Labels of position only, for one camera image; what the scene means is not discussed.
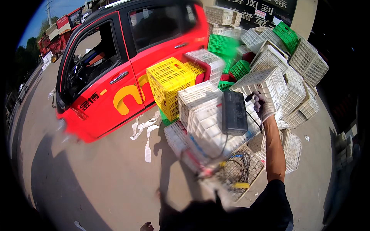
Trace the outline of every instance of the utility pole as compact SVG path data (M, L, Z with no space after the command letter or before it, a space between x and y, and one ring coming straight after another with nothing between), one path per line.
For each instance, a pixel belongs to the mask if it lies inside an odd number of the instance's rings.
M49 5L49 0L47 0L47 18L49 19L49 26L51 27L51 17L50 17L50 5Z

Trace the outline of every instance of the green plastic crate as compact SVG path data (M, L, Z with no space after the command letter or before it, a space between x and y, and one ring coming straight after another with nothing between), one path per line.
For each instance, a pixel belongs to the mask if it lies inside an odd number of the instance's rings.
M232 66L232 68L230 68L230 72L236 80L239 80L250 72L249 63L245 60L239 60L234 66Z
M232 85L234 85L233 82L228 82L228 81L220 81L218 82L218 89L220 89L222 92L225 90L228 90Z
M174 119L173 121L169 121L169 119L167 119L166 115L163 113L163 111L161 109L159 109L159 112L161 113L161 118L162 118L162 121L163 121L163 124L167 127L168 125L176 122L179 118L176 118Z
M223 73L229 73L229 69L231 67L231 63L232 63L232 60L233 60L233 57L232 56L228 56L228 55L224 55L224 54L220 54L220 53L216 53L216 52L211 52L212 54L220 57L221 59L223 59L225 61L225 67L223 69Z
M293 54L298 45L297 34L283 22L280 22L272 31L281 38L289 53Z
M227 56L236 55L238 42L227 36L211 34L208 41L208 51L224 54Z

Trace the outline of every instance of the person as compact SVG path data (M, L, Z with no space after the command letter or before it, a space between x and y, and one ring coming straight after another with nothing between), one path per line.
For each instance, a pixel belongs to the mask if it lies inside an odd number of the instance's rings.
M249 208L226 212L216 192L216 201L193 201L182 212L170 207L160 196L159 225L166 230L293 230L293 214L285 194L285 155L278 126L274 118L275 107L258 91L254 110L262 118L266 135L267 186ZM153 231L150 222L140 231Z

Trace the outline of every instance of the black battery charger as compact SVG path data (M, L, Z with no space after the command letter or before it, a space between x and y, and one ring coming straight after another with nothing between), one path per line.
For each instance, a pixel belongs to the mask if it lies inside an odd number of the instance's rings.
M247 131L248 121L243 94L226 90L222 95L222 133L242 136Z

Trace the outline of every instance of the car door handle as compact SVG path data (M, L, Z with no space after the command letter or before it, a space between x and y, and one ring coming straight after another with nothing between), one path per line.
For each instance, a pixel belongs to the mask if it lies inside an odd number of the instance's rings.
M189 43L183 43L183 44L180 44L180 45L177 45L177 46L175 46L175 49L177 49L177 48L181 48L181 47L184 47L184 46L186 46L186 45L188 45Z
M125 71L124 73L121 73L117 78L115 78L114 80L110 81L109 84L114 84L114 83L118 82L119 80L121 80L126 75L128 75L128 71Z

